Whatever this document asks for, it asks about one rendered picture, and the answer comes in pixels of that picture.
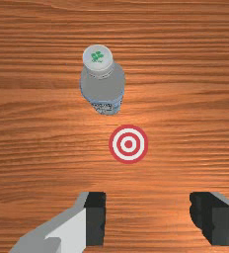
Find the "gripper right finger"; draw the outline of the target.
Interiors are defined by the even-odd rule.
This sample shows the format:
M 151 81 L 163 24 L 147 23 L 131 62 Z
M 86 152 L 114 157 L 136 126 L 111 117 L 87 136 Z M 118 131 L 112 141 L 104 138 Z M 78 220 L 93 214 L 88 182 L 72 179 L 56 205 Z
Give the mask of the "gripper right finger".
M 190 193 L 190 216 L 211 245 L 229 246 L 229 199 L 217 192 Z

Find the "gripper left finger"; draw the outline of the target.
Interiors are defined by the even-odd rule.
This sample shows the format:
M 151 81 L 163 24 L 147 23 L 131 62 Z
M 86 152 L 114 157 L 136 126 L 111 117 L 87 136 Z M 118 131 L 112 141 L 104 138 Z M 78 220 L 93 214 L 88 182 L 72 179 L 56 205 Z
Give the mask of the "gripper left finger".
M 106 193 L 83 192 L 75 205 L 22 236 L 9 253 L 83 253 L 103 246 Z

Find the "clear plastic bottle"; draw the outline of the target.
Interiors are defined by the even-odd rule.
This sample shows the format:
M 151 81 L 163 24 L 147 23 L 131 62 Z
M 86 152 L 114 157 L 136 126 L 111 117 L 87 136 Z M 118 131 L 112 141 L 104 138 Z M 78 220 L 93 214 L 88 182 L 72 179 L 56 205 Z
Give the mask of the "clear plastic bottle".
M 80 77 L 82 96 L 101 115 L 115 115 L 124 95 L 125 75 L 104 45 L 93 44 L 83 52 Z

